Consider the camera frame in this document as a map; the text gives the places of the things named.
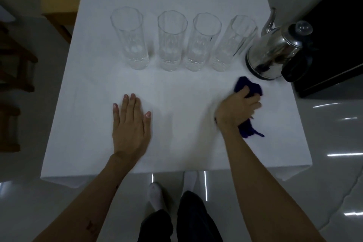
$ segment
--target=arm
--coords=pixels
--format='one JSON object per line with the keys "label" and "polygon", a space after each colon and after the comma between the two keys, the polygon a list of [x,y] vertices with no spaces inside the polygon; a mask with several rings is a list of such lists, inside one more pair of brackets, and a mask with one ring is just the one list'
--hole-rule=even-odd
{"label": "arm", "polygon": [[252,241],[325,241],[241,137],[238,125],[261,107],[260,96],[255,94],[245,98],[248,92],[248,87],[244,87],[226,98],[216,111],[216,119],[225,141],[240,209]]}
{"label": "arm", "polygon": [[135,94],[124,96],[121,113],[113,106],[114,154],[101,173],[34,240],[96,241],[112,199],[126,174],[146,152],[150,141],[151,112],[141,113]]}

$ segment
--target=microfiber cloth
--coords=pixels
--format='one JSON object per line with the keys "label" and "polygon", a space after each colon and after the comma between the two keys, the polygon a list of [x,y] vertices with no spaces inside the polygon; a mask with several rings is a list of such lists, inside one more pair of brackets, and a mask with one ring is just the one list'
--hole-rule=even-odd
{"label": "microfiber cloth", "polygon": [[[252,97],[255,93],[262,96],[262,89],[259,84],[251,82],[247,77],[240,77],[234,87],[234,91],[238,92],[239,90],[242,90],[242,88],[247,85],[250,89],[250,92],[247,94],[245,98]],[[248,138],[251,135],[257,134],[261,137],[264,137],[265,135],[258,133],[256,130],[253,129],[251,120],[248,119],[247,121],[241,123],[238,126],[238,129],[240,131],[240,134],[243,138]]]}

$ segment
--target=white sock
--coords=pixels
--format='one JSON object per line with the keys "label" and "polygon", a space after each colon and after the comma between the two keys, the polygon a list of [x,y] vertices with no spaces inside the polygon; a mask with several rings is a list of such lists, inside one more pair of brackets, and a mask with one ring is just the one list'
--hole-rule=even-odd
{"label": "white sock", "polygon": [[147,196],[156,212],[158,210],[165,210],[166,212],[168,211],[164,202],[163,192],[158,183],[153,182],[149,185]]}
{"label": "white sock", "polygon": [[184,171],[184,185],[183,191],[181,193],[182,196],[187,190],[193,192],[195,182],[197,181],[197,175],[197,171]]}

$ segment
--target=forearm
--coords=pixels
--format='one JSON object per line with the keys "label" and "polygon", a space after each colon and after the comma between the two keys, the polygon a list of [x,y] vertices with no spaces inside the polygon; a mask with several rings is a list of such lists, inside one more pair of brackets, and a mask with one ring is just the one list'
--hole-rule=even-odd
{"label": "forearm", "polygon": [[112,199],[128,171],[118,157],[111,156],[101,173],[34,242],[96,241]]}
{"label": "forearm", "polygon": [[252,241],[324,241],[302,209],[253,154],[238,128],[225,127],[221,131]]}

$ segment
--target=hand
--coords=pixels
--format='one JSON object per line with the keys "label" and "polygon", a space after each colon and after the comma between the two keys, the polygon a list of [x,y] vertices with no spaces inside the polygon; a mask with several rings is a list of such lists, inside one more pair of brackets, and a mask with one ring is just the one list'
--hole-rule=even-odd
{"label": "hand", "polygon": [[259,102],[261,98],[259,94],[245,98],[248,93],[249,88],[245,86],[242,90],[231,94],[221,102],[215,113],[219,127],[224,125],[238,126],[251,118],[255,109],[262,106]]}
{"label": "hand", "polygon": [[114,155],[121,158],[130,171],[145,154],[150,142],[151,112],[141,112],[141,101],[131,94],[123,96],[121,113],[113,104]]}

